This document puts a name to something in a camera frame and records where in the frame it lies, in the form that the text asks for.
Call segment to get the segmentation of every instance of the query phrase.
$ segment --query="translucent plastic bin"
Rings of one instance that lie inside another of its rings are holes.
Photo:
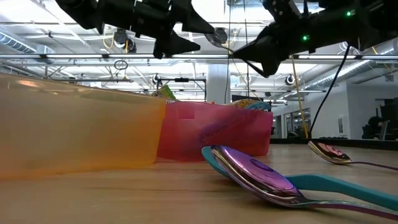
[[[158,156],[177,161],[204,160],[201,149],[221,144],[251,156],[268,153],[272,113],[209,103],[166,106]]]
[[[165,101],[0,74],[0,179],[155,161]]]

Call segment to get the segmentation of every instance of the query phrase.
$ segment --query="spoon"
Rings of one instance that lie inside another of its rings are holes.
[[[326,145],[324,143],[309,141],[308,145],[310,149],[315,152],[318,156],[323,159],[339,165],[350,165],[350,164],[365,164],[370,166],[376,166],[386,169],[398,170],[397,167],[385,166],[382,164],[376,164],[373,162],[353,162],[347,154],[335,149],[333,146]]]
[[[204,147],[201,153],[207,163],[221,175],[231,178],[218,164],[211,153],[211,147]],[[384,208],[398,211],[398,196],[369,189],[344,180],[323,174],[302,174],[285,176],[296,188],[300,190],[314,190],[319,192],[334,192],[360,199]]]
[[[283,175],[280,175],[255,158],[237,150],[225,146],[212,146],[211,153],[233,180],[268,202],[290,208],[344,209],[398,220],[398,214],[393,211],[383,210],[371,205],[307,199]]]

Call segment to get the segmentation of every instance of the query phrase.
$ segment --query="white column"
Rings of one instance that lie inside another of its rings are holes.
[[[207,102],[223,105],[231,102],[230,72],[227,65],[208,65]]]

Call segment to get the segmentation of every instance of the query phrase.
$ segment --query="colorful packaging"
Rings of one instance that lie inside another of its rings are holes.
[[[271,110],[271,105],[269,103],[266,102],[257,102],[257,103],[253,103],[247,107],[245,107],[246,109],[249,110],[262,110],[262,111],[268,111]]]
[[[253,103],[257,103],[257,100],[252,100],[252,99],[243,99],[243,100],[237,100],[232,102],[231,104],[227,106],[232,106],[232,107],[237,107],[237,108],[245,108]]]
[[[166,100],[175,100],[175,101],[177,100],[168,85],[163,86],[159,90],[153,92],[151,95]]]

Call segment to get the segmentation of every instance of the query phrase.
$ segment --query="green led light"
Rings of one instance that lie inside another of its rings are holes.
[[[309,35],[304,35],[302,39],[303,39],[303,41],[307,41],[307,40],[310,39],[310,36]]]
[[[355,10],[351,10],[351,11],[346,12],[346,17],[350,17],[350,16],[353,16],[353,15],[355,15]]]

